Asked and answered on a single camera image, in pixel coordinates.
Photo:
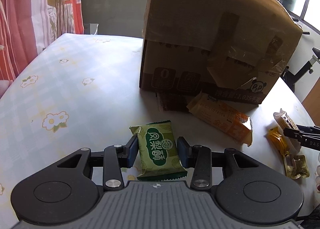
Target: gold snack package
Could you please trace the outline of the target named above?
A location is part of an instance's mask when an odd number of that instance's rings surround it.
[[[291,179],[309,177],[309,170],[304,155],[293,156],[278,127],[269,130],[269,138],[283,157],[285,175]]]
[[[185,177],[171,130],[171,121],[130,127],[138,136],[141,174],[138,180],[160,181]]]
[[[293,120],[288,116],[288,114],[280,109],[280,112],[273,113],[273,117],[275,118],[277,124],[281,127],[282,130],[285,128],[299,130],[297,125],[293,122]],[[292,155],[297,155],[301,150],[300,142],[297,139],[288,138],[290,140],[290,153]]]
[[[206,94],[199,93],[187,105],[189,112],[200,120],[236,139],[241,144],[252,144],[251,118],[228,104]]]

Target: ribbed gray panel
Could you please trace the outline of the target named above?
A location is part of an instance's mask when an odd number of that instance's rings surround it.
[[[45,226],[18,223],[14,229],[43,229]],[[86,216],[50,229],[254,229],[225,215],[206,192],[192,191],[181,182],[136,182],[107,192]],[[289,221],[264,229],[298,229]]]

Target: brown cardboard box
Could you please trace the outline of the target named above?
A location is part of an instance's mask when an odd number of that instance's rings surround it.
[[[260,104],[301,34],[276,0],[148,0],[140,87]]]

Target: pink curtain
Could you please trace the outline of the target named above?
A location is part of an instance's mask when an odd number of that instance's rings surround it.
[[[0,80],[14,80],[63,33],[83,34],[81,0],[0,0]]]

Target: dark green label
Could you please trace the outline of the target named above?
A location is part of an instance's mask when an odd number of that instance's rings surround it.
[[[162,147],[162,134],[156,128],[149,128],[146,133],[147,148],[149,157],[157,166],[165,164],[167,151]]]

